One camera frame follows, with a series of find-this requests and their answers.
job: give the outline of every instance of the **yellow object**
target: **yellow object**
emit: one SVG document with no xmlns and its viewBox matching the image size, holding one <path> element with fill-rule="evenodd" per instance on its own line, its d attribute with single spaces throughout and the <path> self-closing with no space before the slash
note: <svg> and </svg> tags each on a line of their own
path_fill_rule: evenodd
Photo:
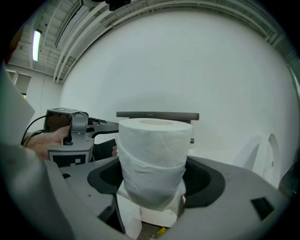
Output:
<svg viewBox="0 0 300 240">
<path fill-rule="evenodd" d="M 158 236 L 163 235 L 163 234 L 165 233 L 165 231 L 166 231 L 166 228 L 165 228 L 165 227 L 163 227 L 162 229 L 160 229 L 160 230 L 157 232 Z"/>
</svg>

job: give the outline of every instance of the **white wall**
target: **white wall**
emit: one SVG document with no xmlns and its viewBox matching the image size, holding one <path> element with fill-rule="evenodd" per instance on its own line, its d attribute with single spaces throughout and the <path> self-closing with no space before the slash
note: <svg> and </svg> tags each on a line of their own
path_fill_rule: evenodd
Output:
<svg viewBox="0 0 300 240">
<path fill-rule="evenodd" d="M 31 121 L 45 115 L 47 109 L 59 107 L 62 84 L 53 83 L 53 77 L 46 75 L 44 81 L 45 75 L 42 73 L 9 64 L 6 68 L 7 70 L 18 71 L 31 76 L 26 95 L 26 100 L 35 110 Z M 43 126 L 44 119 L 38 120 L 29 128 L 29 132 L 42 129 Z"/>
<path fill-rule="evenodd" d="M 299 133 L 297 98 L 281 56 L 227 18 L 152 15 L 94 44 L 68 76 L 60 106 L 118 121 L 116 111 L 195 112 L 194 146 L 232 164 L 254 135 L 273 132 L 281 175 Z"/>
</svg>

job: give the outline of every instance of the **fluorescent light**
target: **fluorescent light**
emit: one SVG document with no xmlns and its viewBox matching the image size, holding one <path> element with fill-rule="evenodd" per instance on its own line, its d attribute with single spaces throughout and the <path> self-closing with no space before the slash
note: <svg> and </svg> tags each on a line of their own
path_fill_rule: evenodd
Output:
<svg viewBox="0 0 300 240">
<path fill-rule="evenodd" d="M 40 30 L 34 31 L 33 35 L 33 44 L 32 44 L 32 58 L 34 61 L 38 61 L 38 50 L 39 50 L 39 41 L 41 39 L 42 32 Z"/>
</svg>

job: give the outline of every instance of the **toilet paper roll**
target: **toilet paper roll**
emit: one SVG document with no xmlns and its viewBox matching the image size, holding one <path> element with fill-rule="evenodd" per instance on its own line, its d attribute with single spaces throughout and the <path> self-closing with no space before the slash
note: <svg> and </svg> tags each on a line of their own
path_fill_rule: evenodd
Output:
<svg viewBox="0 0 300 240">
<path fill-rule="evenodd" d="M 157 119 L 119 122 L 116 143 L 124 187 L 133 202 L 148 209 L 164 210 L 182 192 L 179 187 L 191 135 L 192 125 L 183 122 Z"/>
</svg>

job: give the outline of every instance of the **ceiling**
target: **ceiling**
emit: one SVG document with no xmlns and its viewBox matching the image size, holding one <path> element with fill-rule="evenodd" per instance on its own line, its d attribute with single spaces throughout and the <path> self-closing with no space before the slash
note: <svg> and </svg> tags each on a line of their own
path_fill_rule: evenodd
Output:
<svg viewBox="0 0 300 240">
<path fill-rule="evenodd" d="M 54 82 L 63 83 L 82 54 L 110 30 L 157 12 L 193 10 L 222 15 L 248 26 L 280 52 L 300 79 L 295 48 L 275 19 L 252 0 L 131 0 L 114 12 L 108 8 L 105 2 L 91 0 L 48 1 L 24 23 L 9 64 L 49 74 Z M 36 29 L 42 31 L 37 62 L 32 59 Z"/>
</svg>

